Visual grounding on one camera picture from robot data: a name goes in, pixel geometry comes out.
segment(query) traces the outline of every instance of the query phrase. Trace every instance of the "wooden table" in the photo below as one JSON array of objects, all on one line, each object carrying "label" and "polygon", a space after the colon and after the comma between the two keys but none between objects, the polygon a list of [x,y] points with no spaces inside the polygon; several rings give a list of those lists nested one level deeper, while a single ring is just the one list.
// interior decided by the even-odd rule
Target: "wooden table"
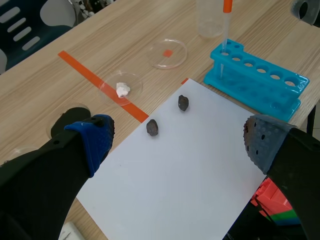
[{"label": "wooden table", "polygon": [[[290,5],[291,0],[241,0],[233,9],[229,37],[247,52],[310,78],[290,121],[300,126],[320,98],[320,29],[291,16]],[[195,0],[118,0],[1,75],[0,164],[15,148],[41,147],[49,140],[53,116],[74,104],[113,117],[115,147],[140,124],[121,107],[101,101],[98,89],[58,56],[63,50],[102,79],[116,70],[139,75],[143,92],[134,104],[147,114],[185,78],[201,83],[213,65],[210,52],[222,38],[200,37],[195,13]],[[188,58],[177,68],[160,70],[148,64],[146,50],[165,37],[184,42]],[[78,200],[67,221],[86,240],[107,239]]]}]

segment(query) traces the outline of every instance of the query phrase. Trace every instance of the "black chair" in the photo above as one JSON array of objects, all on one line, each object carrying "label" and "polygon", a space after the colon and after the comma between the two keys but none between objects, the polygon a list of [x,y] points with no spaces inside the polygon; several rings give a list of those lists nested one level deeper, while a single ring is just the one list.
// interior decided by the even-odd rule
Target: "black chair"
[{"label": "black chair", "polygon": [[[47,0],[9,0],[0,6],[0,16],[8,11],[18,12],[7,21],[0,22],[0,49],[7,57],[5,70],[71,29],[65,25],[48,26],[42,21],[40,10],[46,2]],[[29,32],[19,39],[19,33],[26,28]]]}]

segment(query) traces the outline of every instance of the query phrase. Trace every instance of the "orange pipette tip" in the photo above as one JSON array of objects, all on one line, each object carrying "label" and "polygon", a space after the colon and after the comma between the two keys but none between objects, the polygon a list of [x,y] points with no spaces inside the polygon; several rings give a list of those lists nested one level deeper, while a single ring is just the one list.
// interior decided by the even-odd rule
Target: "orange pipette tip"
[{"label": "orange pipette tip", "polygon": [[233,0],[224,0],[223,2],[223,12],[229,14],[232,11],[232,1]]}]

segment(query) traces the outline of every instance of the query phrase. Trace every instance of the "white powder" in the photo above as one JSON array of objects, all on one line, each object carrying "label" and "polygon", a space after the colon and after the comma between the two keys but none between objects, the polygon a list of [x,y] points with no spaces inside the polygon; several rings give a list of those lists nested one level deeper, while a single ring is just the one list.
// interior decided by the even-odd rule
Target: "white powder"
[{"label": "white powder", "polygon": [[130,87],[124,82],[118,82],[116,84],[116,94],[119,98],[124,98],[130,92]]}]

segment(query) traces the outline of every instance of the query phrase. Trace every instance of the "dark rock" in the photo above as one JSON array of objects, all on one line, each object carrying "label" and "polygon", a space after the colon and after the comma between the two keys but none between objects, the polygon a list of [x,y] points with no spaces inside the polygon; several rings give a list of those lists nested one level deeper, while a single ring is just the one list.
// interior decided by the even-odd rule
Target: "dark rock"
[{"label": "dark rock", "polygon": [[157,124],[156,120],[151,119],[146,124],[146,132],[153,137],[158,135],[158,124]]},{"label": "dark rock", "polygon": [[182,111],[187,110],[189,106],[189,99],[186,96],[180,95],[178,100],[178,106]]}]

